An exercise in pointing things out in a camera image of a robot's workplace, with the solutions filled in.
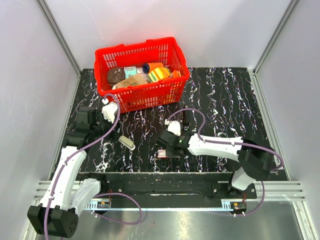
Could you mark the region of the yellow green sponge pack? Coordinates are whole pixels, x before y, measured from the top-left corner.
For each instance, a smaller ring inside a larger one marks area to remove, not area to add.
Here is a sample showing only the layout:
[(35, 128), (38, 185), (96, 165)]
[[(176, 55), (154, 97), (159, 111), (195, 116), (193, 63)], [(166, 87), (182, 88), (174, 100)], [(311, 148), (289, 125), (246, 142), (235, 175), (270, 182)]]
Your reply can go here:
[(148, 73), (148, 78), (151, 83), (158, 82), (169, 78), (171, 71), (166, 67), (157, 67)]

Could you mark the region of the red white staple box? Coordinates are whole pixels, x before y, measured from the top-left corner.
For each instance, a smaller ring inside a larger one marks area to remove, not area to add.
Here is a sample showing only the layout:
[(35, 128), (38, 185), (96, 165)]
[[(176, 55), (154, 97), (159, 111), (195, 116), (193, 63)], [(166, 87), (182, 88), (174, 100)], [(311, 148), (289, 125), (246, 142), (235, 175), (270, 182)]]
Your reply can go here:
[(169, 158), (175, 158), (176, 156), (172, 152), (170, 152), (169, 150), (159, 149), (157, 151), (157, 157), (159, 159), (169, 159)]

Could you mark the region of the teal white small box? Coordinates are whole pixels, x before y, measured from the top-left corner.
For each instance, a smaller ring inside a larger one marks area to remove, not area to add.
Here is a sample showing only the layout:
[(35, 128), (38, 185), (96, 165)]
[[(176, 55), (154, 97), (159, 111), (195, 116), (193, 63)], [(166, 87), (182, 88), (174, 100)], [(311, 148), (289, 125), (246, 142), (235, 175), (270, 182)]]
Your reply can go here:
[(124, 67), (123, 70), (124, 70), (124, 74), (125, 74), (126, 79), (128, 79), (129, 77), (132, 77), (138, 73), (137, 68), (135, 66), (127, 66), (127, 67)]

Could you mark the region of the aluminium frame rail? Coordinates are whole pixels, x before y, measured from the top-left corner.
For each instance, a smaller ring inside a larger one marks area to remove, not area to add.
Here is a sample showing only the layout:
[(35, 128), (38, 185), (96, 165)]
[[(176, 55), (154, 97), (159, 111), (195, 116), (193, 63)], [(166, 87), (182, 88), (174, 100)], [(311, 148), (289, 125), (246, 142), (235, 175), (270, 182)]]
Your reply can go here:
[(305, 197), (297, 182), (277, 181), (256, 183), (238, 198), (222, 197), (222, 191), (212, 187), (208, 194), (200, 192), (138, 192), (126, 193), (137, 203), (122, 195), (91, 199), (85, 211), (177, 211), (177, 212), (232, 212), (235, 203), (249, 202), (303, 202)]

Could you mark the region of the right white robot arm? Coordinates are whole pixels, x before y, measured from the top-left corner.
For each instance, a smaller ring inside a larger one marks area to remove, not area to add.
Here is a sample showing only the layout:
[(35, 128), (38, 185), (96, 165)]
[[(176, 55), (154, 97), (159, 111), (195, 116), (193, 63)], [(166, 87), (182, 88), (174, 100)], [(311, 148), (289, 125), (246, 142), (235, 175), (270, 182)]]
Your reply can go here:
[(156, 143), (175, 156), (214, 156), (233, 160), (240, 168), (233, 172), (223, 193), (239, 198), (256, 181), (270, 179), (274, 157), (272, 149), (243, 137), (221, 138), (182, 132), (180, 123), (171, 121)]

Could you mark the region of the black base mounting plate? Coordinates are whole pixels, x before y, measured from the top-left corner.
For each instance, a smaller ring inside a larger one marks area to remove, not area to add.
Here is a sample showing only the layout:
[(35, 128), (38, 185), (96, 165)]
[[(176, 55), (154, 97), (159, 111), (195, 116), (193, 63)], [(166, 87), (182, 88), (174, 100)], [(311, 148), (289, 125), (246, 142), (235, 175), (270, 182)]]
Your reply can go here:
[(102, 179), (102, 193), (111, 190), (114, 193), (188, 193), (199, 192), (208, 194), (211, 188), (222, 191), (222, 197), (233, 197), (223, 192), (232, 177), (231, 173), (97, 173), (82, 172), (76, 177), (78, 181), (84, 181), (89, 177)]

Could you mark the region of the black stapler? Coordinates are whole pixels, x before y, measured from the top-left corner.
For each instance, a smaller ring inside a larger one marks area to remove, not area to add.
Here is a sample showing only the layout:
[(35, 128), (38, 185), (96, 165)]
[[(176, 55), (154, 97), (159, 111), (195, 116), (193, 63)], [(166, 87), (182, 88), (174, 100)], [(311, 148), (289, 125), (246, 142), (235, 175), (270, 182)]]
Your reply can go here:
[(190, 111), (185, 110), (182, 114), (182, 128), (184, 132), (189, 132), (190, 130)]

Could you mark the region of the orange tube blue cap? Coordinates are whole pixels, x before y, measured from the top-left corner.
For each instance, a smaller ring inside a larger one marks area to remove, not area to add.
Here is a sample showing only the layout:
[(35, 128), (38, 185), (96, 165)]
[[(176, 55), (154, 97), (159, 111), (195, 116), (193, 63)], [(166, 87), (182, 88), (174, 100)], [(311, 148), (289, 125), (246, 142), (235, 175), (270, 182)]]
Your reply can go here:
[(164, 64), (162, 62), (151, 62), (151, 63), (144, 63), (142, 65), (142, 71), (145, 74), (148, 74), (149, 72), (153, 71), (156, 68), (163, 68)]

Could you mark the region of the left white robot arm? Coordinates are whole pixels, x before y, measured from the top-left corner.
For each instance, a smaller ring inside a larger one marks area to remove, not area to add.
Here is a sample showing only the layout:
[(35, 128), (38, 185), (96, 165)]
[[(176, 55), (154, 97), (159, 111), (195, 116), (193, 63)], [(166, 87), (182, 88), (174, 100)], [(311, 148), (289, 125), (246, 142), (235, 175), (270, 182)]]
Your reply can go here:
[(74, 129), (62, 142), (60, 160), (46, 193), (37, 206), (30, 206), (27, 217), (37, 234), (71, 238), (77, 229), (79, 216), (91, 199), (107, 195), (104, 177), (90, 176), (75, 192), (72, 191), (79, 169), (90, 147), (112, 135), (120, 118), (116, 100), (103, 101), (101, 110), (82, 107), (77, 112)]

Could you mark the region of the beige and white stapler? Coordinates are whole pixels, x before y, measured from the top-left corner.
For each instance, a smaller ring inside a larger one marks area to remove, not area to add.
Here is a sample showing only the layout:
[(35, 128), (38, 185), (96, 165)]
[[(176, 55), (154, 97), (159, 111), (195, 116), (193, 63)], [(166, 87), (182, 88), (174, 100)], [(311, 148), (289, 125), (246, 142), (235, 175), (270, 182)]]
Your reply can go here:
[(133, 151), (136, 146), (134, 144), (134, 142), (132, 140), (130, 140), (129, 138), (127, 138), (126, 136), (122, 135), (119, 137), (118, 141), (124, 145), (125, 147), (127, 147), (130, 151)]

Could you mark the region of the brown cardboard box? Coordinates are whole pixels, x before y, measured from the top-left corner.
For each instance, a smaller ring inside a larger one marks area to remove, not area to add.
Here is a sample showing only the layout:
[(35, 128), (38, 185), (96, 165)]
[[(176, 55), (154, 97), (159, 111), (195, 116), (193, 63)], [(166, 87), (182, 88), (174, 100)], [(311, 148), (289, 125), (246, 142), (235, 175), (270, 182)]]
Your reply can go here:
[(115, 89), (135, 87), (135, 86), (140, 86), (145, 84), (148, 84), (148, 82), (140, 73), (137, 73), (117, 83), (115, 85)]

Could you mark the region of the red plastic shopping basket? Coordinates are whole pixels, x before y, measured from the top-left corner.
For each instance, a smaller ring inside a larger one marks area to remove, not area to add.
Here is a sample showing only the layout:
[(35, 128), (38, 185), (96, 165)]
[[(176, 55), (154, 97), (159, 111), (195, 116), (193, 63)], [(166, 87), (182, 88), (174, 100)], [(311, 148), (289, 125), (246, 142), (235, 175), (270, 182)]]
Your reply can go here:
[[(116, 67), (142, 67), (146, 63), (161, 62), (180, 77), (162, 79), (154, 83), (112, 89), (107, 73)], [(118, 44), (95, 51), (94, 77), (101, 97), (113, 94), (120, 102), (122, 113), (176, 103), (180, 101), (185, 83), (190, 78), (187, 61), (174, 37), (148, 39), (135, 44)]]

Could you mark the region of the orange snack packet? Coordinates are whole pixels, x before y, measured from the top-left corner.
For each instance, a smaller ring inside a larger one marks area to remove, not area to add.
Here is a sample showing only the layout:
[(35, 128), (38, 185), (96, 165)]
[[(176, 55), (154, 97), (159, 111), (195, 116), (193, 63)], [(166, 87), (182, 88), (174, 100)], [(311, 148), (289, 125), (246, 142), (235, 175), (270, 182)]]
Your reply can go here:
[(165, 77), (164, 79), (168, 80), (168, 79), (174, 79), (174, 78), (179, 78), (179, 77), (181, 77), (180, 71), (174, 70), (169, 76)]

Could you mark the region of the brown round bun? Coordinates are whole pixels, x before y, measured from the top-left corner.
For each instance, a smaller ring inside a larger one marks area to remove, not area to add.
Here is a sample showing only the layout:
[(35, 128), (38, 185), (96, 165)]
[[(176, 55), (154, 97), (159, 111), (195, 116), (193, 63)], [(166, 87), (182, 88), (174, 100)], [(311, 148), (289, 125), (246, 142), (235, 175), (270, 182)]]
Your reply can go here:
[(110, 85), (116, 85), (125, 79), (126, 75), (122, 67), (114, 67), (107, 72), (107, 81)]

